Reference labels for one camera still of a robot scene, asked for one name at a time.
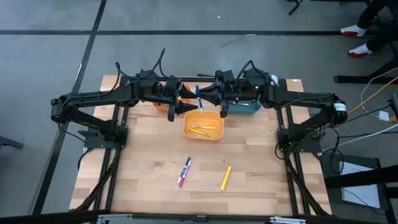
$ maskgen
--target red and white sneaker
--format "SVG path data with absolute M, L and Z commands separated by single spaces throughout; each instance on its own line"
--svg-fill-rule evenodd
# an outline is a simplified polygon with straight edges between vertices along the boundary
M 366 44 L 363 44 L 353 50 L 348 51 L 348 55 L 353 58 L 361 58 L 371 54 L 372 51 L 368 49 Z
M 363 37 L 367 29 L 359 28 L 357 25 L 349 26 L 340 29 L 340 34 L 348 37 Z

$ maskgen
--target wooden tabletop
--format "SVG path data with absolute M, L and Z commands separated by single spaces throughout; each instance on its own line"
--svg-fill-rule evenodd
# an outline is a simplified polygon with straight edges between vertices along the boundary
M 101 91 L 110 90 L 116 76 L 103 78 Z M 194 87 L 210 83 L 186 82 Z M 300 80 L 287 80 L 288 89 L 303 91 Z M 203 101 L 205 111 L 219 107 Z M 94 116 L 111 119 L 114 106 L 98 106 Z M 295 123 L 309 118 L 308 109 L 292 107 Z M 277 114 L 261 108 L 254 115 L 229 114 L 224 136 L 217 141 L 189 139 L 182 133 L 184 115 L 167 121 L 167 113 L 152 103 L 130 108 L 129 135 L 113 195 L 112 212 L 183 213 L 207 215 L 291 215 L 285 165 L 274 154 Z M 317 158 L 301 153 L 305 183 L 317 202 L 331 212 Z M 81 162 L 70 208 L 79 206 L 100 175 L 104 149 L 94 149 Z M 192 164 L 182 188 L 177 179 L 188 156 Z M 225 190 L 220 185 L 228 165 L 232 172 Z M 108 186 L 104 188 L 104 207 Z M 303 212 L 296 186 L 299 211 Z

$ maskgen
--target yellow marker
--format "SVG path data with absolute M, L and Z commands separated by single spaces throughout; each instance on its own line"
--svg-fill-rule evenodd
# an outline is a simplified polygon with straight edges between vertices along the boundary
M 209 138 L 214 138 L 214 136 L 212 136 L 211 134 L 204 133 L 203 131 L 198 131 L 198 130 L 193 129 L 193 128 L 191 128 L 189 130 L 191 132 L 194 132 L 194 133 L 197 133 L 197 134 L 201 134 L 201 135 L 204 135 L 204 136 L 209 137 Z
M 195 126 L 195 125 L 192 125 L 191 128 L 207 129 L 207 130 L 217 130 L 216 127 L 211 127 L 211 126 Z
M 232 169 L 232 167 L 228 166 L 228 169 L 226 170 L 225 177 L 224 177 L 224 180 L 223 180 L 223 184 L 221 184 L 220 190 L 224 190 L 225 189 L 225 185 L 226 185 L 226 182 L 228 181 L 228 177 L 229 177 L 229 174 L 231 173 L 231 169 Z

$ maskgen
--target yellow cable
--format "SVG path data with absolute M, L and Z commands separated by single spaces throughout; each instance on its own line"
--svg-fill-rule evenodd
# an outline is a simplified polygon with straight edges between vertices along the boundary
M 397 80 L 398 76 L 393 78 L 389 83 L 385 84 L 383 87 L 381 87 L 377 92 L 373 93 L 371 96 L 369 96 L 366 100 L 364 100 L 361 104 L 359 104 L 358 106 L 356 106 L 354 109 L 350 110 L 348 113 L 352 113 L 354 112 L 356 109 L 358 109 L 359 107 L 361 107 L 364 103 L 368 102 L 368 100 L 370 100 L 372 97 L 376 96 L 381 90 L 385 89 L 385 87 L 387 87 L 388 85 L 390 85 L 393 81 Z

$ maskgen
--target teal container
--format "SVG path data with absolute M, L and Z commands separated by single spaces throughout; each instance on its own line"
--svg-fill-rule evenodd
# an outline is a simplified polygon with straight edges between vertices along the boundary
M 229 103 L 228 114 L 247 114 L 253 115 L 260 108 L 260 102 L 256 101 L 240 101 L 238 104 Z

